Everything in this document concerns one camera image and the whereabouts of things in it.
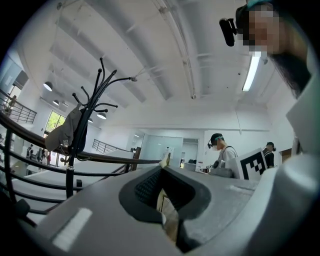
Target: ceiling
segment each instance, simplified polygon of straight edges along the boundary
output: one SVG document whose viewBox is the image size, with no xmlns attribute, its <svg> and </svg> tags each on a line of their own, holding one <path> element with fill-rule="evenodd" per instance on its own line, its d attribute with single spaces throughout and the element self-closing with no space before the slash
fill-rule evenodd
<svg viewBox="0 0 320 256">
<path fill-rule="evenodd" d="M 137 78 L 112 84 L 99 100 L 120 109 L 163 101 L 265 106 L 280 84 L 271 61 L 260 60 L 242 92 L 251 55 L 240 41 L 226 45 L 219 20 L 234 18 L 245 0 L 67 0 L 59 10 L 58 2 L 29 22 L 20 44 L 28 77 L 40 90 L 52 82 L 61 101 L 75 104 L 73 92 L 86 101 L 81 86 L 93 93 L 101 57 L 106 76 Z"/>
</svg>

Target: coat rack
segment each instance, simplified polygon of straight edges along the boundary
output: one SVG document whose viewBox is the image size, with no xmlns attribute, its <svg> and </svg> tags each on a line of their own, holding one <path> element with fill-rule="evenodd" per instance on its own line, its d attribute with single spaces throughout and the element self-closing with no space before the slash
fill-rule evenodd
<svg viewBox="0 0 320 256">
<path fill-rule="evenodd" d="M 65 176 L 65 186 L 67 187 L 66 189 L 66 196 L 67 198 L 71 197 L 74 192 L 73 192 L 73 182 L 74 182 L 74 163 L 75 163 L 75 158 L 77 158 L 79 161 L 87 161 L 90 160 L 91 157 L 89 158 L 79 158 L 78 156 L 78 149 L 79 149 L 79 143 L 81 138 L 84 136 L 84 132 L 85 129 L 88 125 L 88 120 L 92 114 L 92 112 L 97 112 L 97 113 L 101 113 L 101 112 L 108 112 L 108 109 L 101 109 L 101 110 L 97 110 L 97 107 L 99 106 L 110 106 L 113 108 L 117 108 L 117 105 L 113 105 L 113 104 L 109 104 L 109 103 L 100 103 L 97 104 L 99 98 L 101 97 L 101 95 L 103 94 L 103 92 L 106 90 L 106 88 L 118 81 L 123 81 L 123 80 L 131 80 L 133 82 L 137 81 L 136 77 L 127 77 L 127 78 L 120 78 L 120 79 L 115 79 L 113 81 L 110 81 L 111 78 L 117 73 L 117 70 L 114 70 L 106 79 L 105 79 L 105 75 L 106 75 L 106 71 L 105 71 L 105 66 L 104 66 L 104 62 L 103 62 L 103 58 L 100 58 L 100 62 L 101 62 L 101 66 L 102 69 L 99 68 L 98 70 L 98 74 L 96 77 L 96 81 L 95 81 L 95 85 L 94 85 L 94 90 L 93 90 L 93 94 L 91 97 L 89 97 L 89 94 L 87 93 L 87 91 L 85 90 L 85 88 L 82 86 L 81 89 L 84 91 L 86 97 L 87 97 L 87 103 L 83 104 L 82 102 L 80 102 L 80 100 L 78 99 L 77 95 L 75 93 L 72 94 L 72 96 L 75 98 L 75 100 L 80 103 L 82 106 L 84 106 L 85 111 L 82 114 L 80 121 L 78 123 L 77 129 L 76 129 L 76 134 L 73 136 L 73 141 L 72 144 L 70 146 L 71 151 L 70 151 L 70 157 L 68 159 L 68 166 L 66 168 L 66 176 Z M 100 78 L 100 74 L 102 72 L 102 81 L 100 83 L 100 85 L 98 86 L 98 82 L 99 82 L 99 78 Z"/>
</svg>

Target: metal railing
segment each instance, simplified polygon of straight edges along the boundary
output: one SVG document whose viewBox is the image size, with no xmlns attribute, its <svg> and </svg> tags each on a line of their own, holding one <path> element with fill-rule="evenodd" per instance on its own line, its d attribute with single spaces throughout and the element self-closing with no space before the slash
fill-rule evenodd
<svg viewBox="0 0 320 256">
<path fill-rule="evenodd" d="M 32 124 L 37 115 L 37 112 L 20 104 L 2 90 L 0 90 L 0 106 L 0 111 L 16 122 Z"/>
<path fill-rule="evenodd" d="M 26 157 L 23 157 L 13 151 L 11 151 L 11 143 L 12 143 L 12 136 L 13 134 L 16 134 L 17 136 L 21 137 L 22 139 L 37 145 L 41 148 L 46 148 L 45 146 L 45 139 L 39 135 L 36 135 L 35 133 L 23 128 L 13 120 L 11 120 L 7 115 L 4 113 L 0 112 L 0 125 L 6 128 L 6 136 L 5 136 L 5 141 L 4 141 L 4 146 L 0 145 L 0 150 L 3 151 L 4 153 L 4 167 L 0 166 L 0 172 L 5 173 L 5 181 L 6 184 L 0 182 L 0 187 L 4 189 L 5 191 L 8 192 L 8 196 L 11 199 L 13 203 L 17 202 L 16 195 L 26 198 L 26 199 L 31 199 L 39 202 L 47 202 L 47 203 L 55 203 L 55 204 L 60 204 L 64 200 L 61 199 L 53 199 L 53 198 L 44 198 L 44 197 L 38 197 L 34 195 L 29 195 L 22 193 L 20 191 L 14 190 L 13 187 L 13 179 L 17 179 L 35 186 L 40 186 L 44 188 L 49 188 L 49 189 L 56 189 L 56 190 L 65 190 L 67 193 L 67 189 L 71 191 L 80 191 L 83 188 L 82 187 L 73 187 L 73 183 L 71 184 L 71 187 L 68 188 L 68 183 L 66 182 L 66 186 L 63 185 L 55 185 L 55 184 L 48 184 L 36 180 L 29 179 L 27 177 L 21 177 L 16 174 L 14 174 L 11 170 L 10 167 L 10 157 L 13 157 L 15 159 L 18 159 L 28 165 L 32 165 L 41 169 L 45 169 L 51 172 L 56 172 L 60 174 L 67 174 L 66 170 L 56 168 L 53 166 L 48 166 L 44 165 L 40 162 L 36 162 L 33 160 L 30 160 Z M 103 154 L 92 154 L 88 152 L 82 152 L 78 154 L 81 157 L 88 158 L 90 157 L 90 161 L 95 161 L 95 162 L 103 162 L 103 163 L 114 163 L 114 164 L 123 164 L 121 167 L 113 171 L 112 173 L 88 173 L 88 172 L 74 172 L 75 176 L 89 176 L 89 177 L 103 177 L 103 179 L 109 178 L 109 177 L 114 177 L 118 175 L 123 175 L 125 173 L 128 173 L 131 171 L 131 167 L 133 164 L 156 164 L 160 160 L 141 160 L 141 159 L 132 159 L 132 158 L 122 158 L 122 157 L 113 157 L 113 156 L 107 156 Z M 46 215 L 49 210 L 36 210 L 36 209 L 31 209 L 29 212 L 30 213 L 35 213 L 35 214 L 42 214 Z"/>
<path fill-rule="evenodd" d="M 125 152 L 130 152 L 128 150 L 125 150 L 125 149 L 122 149 L 122 148 L 119 148 L 119 147 L 116 147 L 116 146 L 109 145 L 109 144 L 104 143 L 104 142 L 102 142 L 100 140 L 97 140 L 97 139 L 94 139 L 92 147 L 97 152 L 100 152 L 101 154 L 110 153 L 110 152 L 115 151 L 115 150 L 121 150 L 121 151 L 125 151 Z"/>
</svg>

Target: hair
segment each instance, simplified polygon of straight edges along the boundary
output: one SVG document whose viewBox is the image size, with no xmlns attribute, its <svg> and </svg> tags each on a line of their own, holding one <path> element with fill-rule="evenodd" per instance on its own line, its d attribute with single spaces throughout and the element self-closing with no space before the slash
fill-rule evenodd
<svg viewBox="0 0 320 256">
<path fill-rule="evenodd" d="M 278 4 L 268 2 L 272 5 L 273 11 L 279 13 L 280 17 L 288 16 L 287 13 L 279 7 Z M 265 3 L 257 3 L 253 8 L 264 5 Z M 247 6 L 240 7 L 236 10 L 236 26 L 238 32 L 243 35 L 243 45 L 254 46 L 255 40 L 249 35 L 249 10 Z M 311 75 L 308 71 L 307 64 L 298 57 L 289 53 L 268 54 L 275 64 L 279 74 L 290 87 L 293 95 L 297 98 L 306 87 Z"/>
</svg>

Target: fluorescent light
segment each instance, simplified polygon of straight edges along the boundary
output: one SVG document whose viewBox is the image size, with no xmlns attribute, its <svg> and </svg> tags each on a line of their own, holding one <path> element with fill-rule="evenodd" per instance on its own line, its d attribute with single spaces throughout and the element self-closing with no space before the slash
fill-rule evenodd
<svg viewBox="0 0 320 256">
<path fill-rule="evenodd" d="M 98 118 L 101 118 L 101 119 L 107 119 L 105 113 L 98 113 L 97 116 L 98 116 Z"/>
<path fill-rule="evenodd" d="M 46 88 L 48 91 L 52 92 L 52 88 L 53 88 L 53 85 L 51 82 L 45 82 L 43 84 L 44 88 Z"/>
<path fill-rule="evenodd" d="M 252 82 L 254 81 L 257 69 L 258 69 L 259 60 L 260 60 L 260 56 L 258 54 L 251 57 L 249 72 L 246 77 L 242 91 L 249 92 L 250 87 L 252 85 Z"/>
</svg>

